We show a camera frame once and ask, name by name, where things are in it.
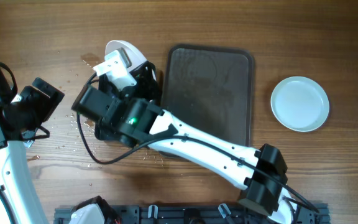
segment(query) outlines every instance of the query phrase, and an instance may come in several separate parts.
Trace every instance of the table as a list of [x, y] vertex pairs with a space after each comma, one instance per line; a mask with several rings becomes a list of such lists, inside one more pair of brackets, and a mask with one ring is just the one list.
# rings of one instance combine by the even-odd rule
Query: table
[[[358, 1], [35, 1], [0, 0], [0, 61], [19, 89], [42, 77], [65, 93], [27, 156], [42, 206], [54, 209], [101, 195], [110, 204], [219, 204], [239, 191], [190, 162], [145, 149], [110, 166], [95, 164], [80, 141], [71, 104], [110, 40], [126, 40], [164, 71], [177, 43], [247, 49], [255, 58], [252, 145], [278, 147], [288, 184], [329, 204], [333, 223], [358, 223]], [[328, 94], [324, 126], [296, 133], [270, 109], [274, 86], [301, 75]], [[98, 158], [126, 148], [86, 138]]]

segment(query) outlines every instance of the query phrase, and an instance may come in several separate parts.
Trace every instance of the round white plate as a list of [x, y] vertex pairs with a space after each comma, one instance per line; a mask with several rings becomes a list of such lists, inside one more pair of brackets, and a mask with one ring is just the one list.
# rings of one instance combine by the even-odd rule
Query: round white plate
[[290, 77], [281, 81], [274, 88], [270, 105], [279, 122], [300, 132], [319, 128], [329, 113], [326, 92], [315, 81], [305, 77]]

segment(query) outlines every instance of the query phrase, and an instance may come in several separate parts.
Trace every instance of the wood grain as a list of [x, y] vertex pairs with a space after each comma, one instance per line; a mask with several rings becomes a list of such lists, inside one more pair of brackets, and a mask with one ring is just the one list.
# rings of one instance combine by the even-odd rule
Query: wood grain
[[[96, 195], [111, 204], [217, 204], [238, 196], [214, 173], [155, 152], [142, 150], [101, 167], [85, 153], [70, 117], [71, 104], [92, 74], [83, 58], [100, 62], [107, 42], [121, 39], [163, 71], [177, 43], [251, 52], [253, 145], [277, 146], [288, 165], [288, 184], [310, 200], [328, 203], [333, 223], [358, 223], [358, 1], [4, 2], [0, 61], [14, 70], [20, 90], [42, 77], [66, 94], [45, 124], [51, 138], [27, 153], [40, 156], [29, 169], [50, 221], [54, 208]], [[314, 79], [328, 94], [331, 113], [317, 131], [290, 131], [271, 112], [274, 86], [294, 75]], [[99, 158], [124, 152], [83, 127]]]

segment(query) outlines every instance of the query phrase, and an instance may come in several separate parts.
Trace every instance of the white bowl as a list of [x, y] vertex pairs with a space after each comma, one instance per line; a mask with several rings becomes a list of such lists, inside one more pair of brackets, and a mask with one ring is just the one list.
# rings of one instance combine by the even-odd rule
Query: white bowl
[[319, 128], [329, 113], [326, 92], [306, 77], [290, 77], [281, 81], [274, 88], [270, 105], [280, 123], [300, 132]]

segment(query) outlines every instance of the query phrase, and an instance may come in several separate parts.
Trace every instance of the plate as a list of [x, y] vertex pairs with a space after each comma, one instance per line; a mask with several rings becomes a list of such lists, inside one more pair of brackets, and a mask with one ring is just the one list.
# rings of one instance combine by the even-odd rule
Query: plate
[[329, 113], [326, 92], [306, 77], [290, 77], [281, 81], [274, 88], [270, 105], [279, 122], [300, 132], [319, 128]]

